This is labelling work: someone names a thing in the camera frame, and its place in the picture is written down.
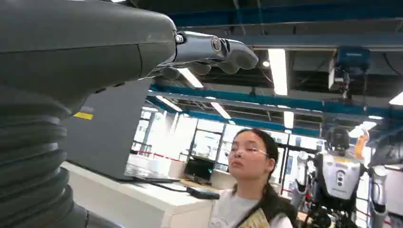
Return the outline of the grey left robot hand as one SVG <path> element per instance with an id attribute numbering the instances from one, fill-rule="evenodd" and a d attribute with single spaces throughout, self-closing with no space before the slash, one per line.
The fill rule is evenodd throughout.
<path id="1" fill-rule="evenodd" d="M 0 3 L 1 116 L 64 116 L 92 94 L 188 67 L 252 69 L 242 42 L 180 31 L 166 15 L 101 0 Z"/>

